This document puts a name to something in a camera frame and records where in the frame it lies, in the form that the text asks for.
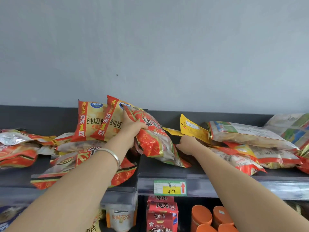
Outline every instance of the wall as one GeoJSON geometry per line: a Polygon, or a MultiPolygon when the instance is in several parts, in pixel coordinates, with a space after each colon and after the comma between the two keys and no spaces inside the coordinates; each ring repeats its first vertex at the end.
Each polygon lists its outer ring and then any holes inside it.
{"type": "Polygon", "coordinates": [[[0,104],[309,112],[309,0],[0,0],[0,104]]]}

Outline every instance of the forearm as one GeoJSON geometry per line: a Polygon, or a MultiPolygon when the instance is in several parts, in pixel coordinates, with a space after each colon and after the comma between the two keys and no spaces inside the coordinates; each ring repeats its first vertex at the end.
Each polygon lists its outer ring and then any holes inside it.
{"type": "Polygon", "coordinates": [[[239,231],[305,231],[309,222],[252,177],[207,147],[194,155],[239,231]]]}
{"type": "MultiPolygon", "coordinates": [[[[119,133],[105,148],[123,160],[128,146],[119,133]]],[[[98,213],[100,201],[117,171],[108,152],[97,151],[87,161],[59,179],[36,199],[7,229],[9,231],[81,231],[98,213]]]]}

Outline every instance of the silver bracelet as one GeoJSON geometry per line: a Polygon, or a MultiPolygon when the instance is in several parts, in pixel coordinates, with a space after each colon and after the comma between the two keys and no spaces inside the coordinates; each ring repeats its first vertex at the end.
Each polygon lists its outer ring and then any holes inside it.
{"type": "Polygon", "coordinates": [[[106,152],[110,153],[112,156],[114,156],[114,158],[116,159],[117,164],[118,164],[118,169],[120,169],[120,160],[114,152],[112,152],[111,150],[106,149],[106,148],[99,148],[99,149],[97,149],[97,151],[106,151],[106,152]]]}

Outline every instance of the orange lid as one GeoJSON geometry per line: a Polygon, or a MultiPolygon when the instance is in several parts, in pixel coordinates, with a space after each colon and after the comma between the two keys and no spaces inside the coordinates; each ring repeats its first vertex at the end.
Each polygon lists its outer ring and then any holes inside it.
{"type": "Polygon", "coordinates": [[[195,220],[199,225],[201,224],[208,224],[210,225],[212,222],[212,214],[211,211],[202,206],[202,205],[194,205],[192,208],[192,218],[195,220]]]}
{"type": "Polygon", "coordinates": [[[218,232],[238,232],[238,229],[230,224],[221,224],[219,225],[218,232]]]}
{"type": "Polygon", "coordinates": [[[197,227],[196,232],[217,232],[217,231],[210,225],[202,224],[197,227]]]}
{"type": "Polygon", "coordinates": [[[220,223],[220,224],[231,224],[234,225],[234,222],[229,215],[228,211],[225,209],[225,207],[222,206],[215,206],[214,207],[214,218],[220,223]]]}

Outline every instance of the orange canister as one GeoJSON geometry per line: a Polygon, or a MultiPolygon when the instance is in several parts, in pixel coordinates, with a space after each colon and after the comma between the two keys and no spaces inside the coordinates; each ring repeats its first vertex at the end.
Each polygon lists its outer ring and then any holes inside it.
{"type": "Polygon", "coordinates": [[[202,224],[197,227],[196,232],[217,232],[217,231],[209,225],[202,224]]]}
{"type": "Polygon", "coordinates": [[[208,208],[202,205],[195,205],[192,208],[191,232],[196,232],[197,227],[202,224],[211,225],[212,214],[208,208]]]}
{"type": "Polygon", "coordinates": [[[214,207],[214,219],[212,226],[218,230],[218,227],[221,224],[229,224],[233,226],[234,222],[225,207],[216,206],[214,207]]]}
{"type": "Polygon", "coordinates": [[[221,224],[219,225],[218,232],[238,232],[238,229],[230,224],[221,224]]]}

